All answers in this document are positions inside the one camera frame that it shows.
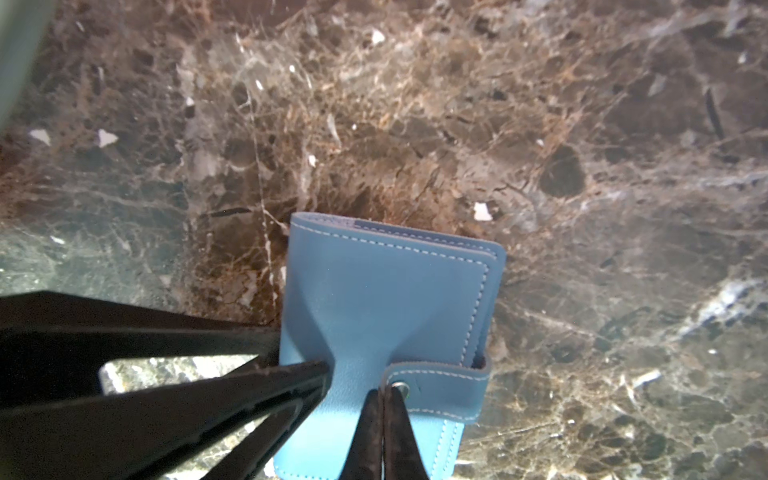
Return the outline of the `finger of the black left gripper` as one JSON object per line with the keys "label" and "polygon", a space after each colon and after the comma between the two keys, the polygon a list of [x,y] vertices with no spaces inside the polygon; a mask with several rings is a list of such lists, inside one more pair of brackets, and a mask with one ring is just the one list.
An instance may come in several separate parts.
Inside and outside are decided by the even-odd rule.
{"label": "finger of the black left gripper", "polygon": [[1,299],[1,405],[101,394],[119,359],[256,355],[274,365],[276,328],[211,320],[52,291]]}
{"label": "finger of the black left gripper", "polygon": [[251,421],[209,479],[251,479],[324,399],[324,362],[1,412],[4,479],[157,479]]}

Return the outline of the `blue card holder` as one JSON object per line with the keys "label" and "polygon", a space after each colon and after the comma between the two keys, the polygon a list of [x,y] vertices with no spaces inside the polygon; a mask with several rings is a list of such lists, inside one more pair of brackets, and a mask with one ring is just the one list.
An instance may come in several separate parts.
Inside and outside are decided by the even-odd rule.
{"label": "blue card holder", "polygon": [[406,390],[431,479],[454,471],[490,379],[485,349],[505,267],[494,242],[297,212],[279,362],[326,362],[323,402],[274,458],[282,479],[337,479],[369,391]]}

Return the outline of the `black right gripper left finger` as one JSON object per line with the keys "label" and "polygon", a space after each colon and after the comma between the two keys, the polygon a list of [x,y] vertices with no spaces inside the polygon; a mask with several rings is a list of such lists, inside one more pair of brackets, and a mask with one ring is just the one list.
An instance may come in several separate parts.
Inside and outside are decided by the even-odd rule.
{"label": "black right gripper left finger", "polygon": [[371,390],[363,404],[340,480],[383,478],[383,410],[378,390]]}

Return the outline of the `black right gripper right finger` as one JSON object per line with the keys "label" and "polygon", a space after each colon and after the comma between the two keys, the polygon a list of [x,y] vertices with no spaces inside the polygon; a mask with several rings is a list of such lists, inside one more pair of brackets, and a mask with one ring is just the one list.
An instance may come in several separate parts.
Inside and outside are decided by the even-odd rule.
{"label": "black right gripper right finger", "polygon": [[383,400],[383,478],[428,480],[401,392],[392,386]]}

